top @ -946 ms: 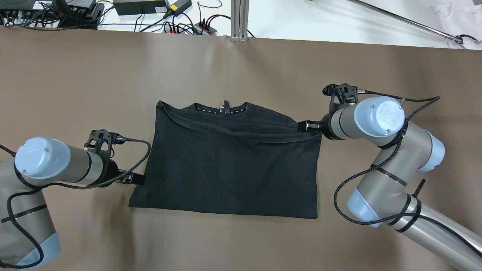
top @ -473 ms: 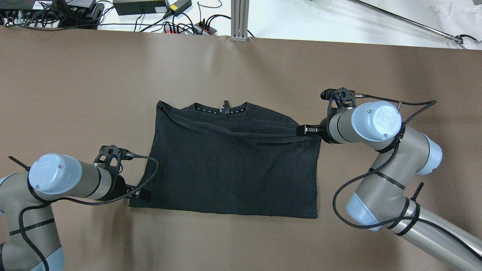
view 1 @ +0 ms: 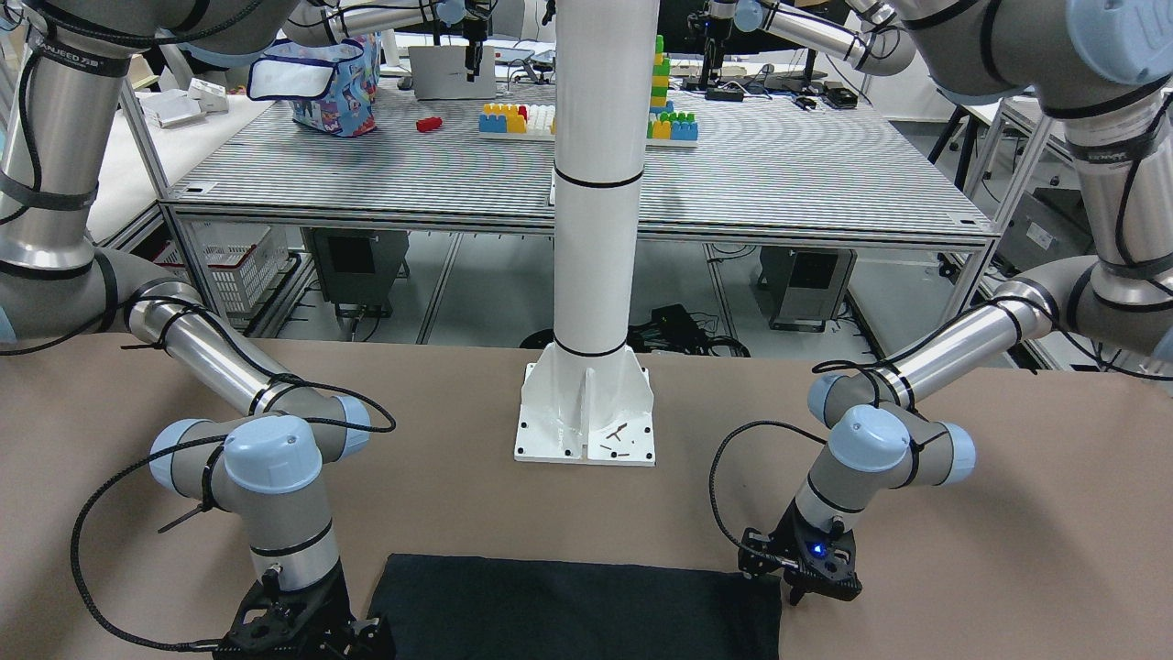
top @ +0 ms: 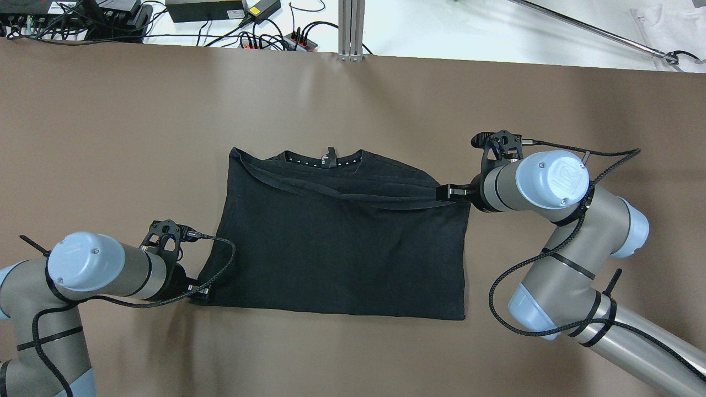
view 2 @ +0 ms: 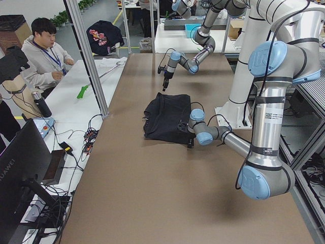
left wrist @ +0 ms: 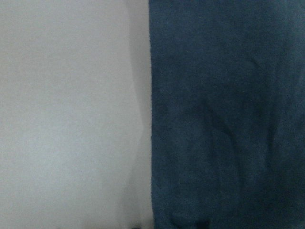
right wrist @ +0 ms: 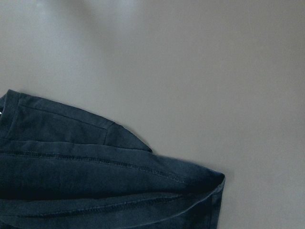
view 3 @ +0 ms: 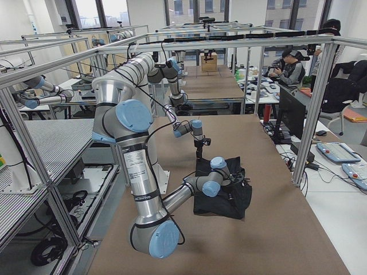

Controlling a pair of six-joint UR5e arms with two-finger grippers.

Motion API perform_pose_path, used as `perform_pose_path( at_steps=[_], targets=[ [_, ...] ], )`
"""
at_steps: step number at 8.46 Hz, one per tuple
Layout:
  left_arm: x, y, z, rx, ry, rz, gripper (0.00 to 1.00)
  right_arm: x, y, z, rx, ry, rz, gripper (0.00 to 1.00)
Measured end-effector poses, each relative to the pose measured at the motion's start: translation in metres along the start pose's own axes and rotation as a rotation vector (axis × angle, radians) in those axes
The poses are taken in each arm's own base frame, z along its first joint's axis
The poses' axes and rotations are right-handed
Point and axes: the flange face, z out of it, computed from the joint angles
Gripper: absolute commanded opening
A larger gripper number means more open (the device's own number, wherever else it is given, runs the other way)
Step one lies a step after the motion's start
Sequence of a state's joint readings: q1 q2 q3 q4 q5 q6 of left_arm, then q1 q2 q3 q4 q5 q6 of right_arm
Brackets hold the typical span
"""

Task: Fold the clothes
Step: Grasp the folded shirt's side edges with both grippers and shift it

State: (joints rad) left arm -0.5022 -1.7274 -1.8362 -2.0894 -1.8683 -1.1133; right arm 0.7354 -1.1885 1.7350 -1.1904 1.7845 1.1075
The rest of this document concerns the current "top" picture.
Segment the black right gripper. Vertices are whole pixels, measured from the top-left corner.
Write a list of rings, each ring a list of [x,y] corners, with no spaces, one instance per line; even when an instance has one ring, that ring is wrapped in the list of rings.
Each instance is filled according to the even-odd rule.
[[[469,184],[442,184],[436,188],[436,201],[469,202],[479,211],[487,211],[482,196],[482,176],[475,176]]]

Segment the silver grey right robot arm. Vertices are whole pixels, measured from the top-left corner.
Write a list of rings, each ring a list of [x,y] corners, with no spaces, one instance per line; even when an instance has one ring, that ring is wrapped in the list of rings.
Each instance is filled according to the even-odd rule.
[[[533,211],[555,225],[542,251],[507,269],[489,291],[496,320],[522,336],[571,337],[641,381],[673,396],[704,395],[704,352],[621,307],[595,277],[611,258],[640,249],[650,232],[645,216],[598,182],[638,155],[590,179],[572,152],[538,152],[520,160],[485,160],[470,184],[443,184],[436,198],[472,202],[482,211]]]

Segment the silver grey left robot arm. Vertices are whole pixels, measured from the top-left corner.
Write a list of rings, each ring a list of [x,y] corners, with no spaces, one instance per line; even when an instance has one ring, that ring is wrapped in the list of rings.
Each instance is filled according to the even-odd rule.
[[[131,297],[150,307],[206,291],[155,249],[93,232],[64,237],[43,258],[2,270],[2,319],[18,356],[2,362],[3,396],[96,396],[79,304]]]

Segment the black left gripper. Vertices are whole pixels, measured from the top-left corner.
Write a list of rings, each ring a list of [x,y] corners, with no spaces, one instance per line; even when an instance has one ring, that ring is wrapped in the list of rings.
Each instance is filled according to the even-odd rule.
[[[193,277],[188,276],[186,269],[179,265],[179,286],[181,292],[192,293],[189,297],[192,301],[197,304],[206,304],[210,301],[210,286],[205,286],[205,281],[199,281]]]

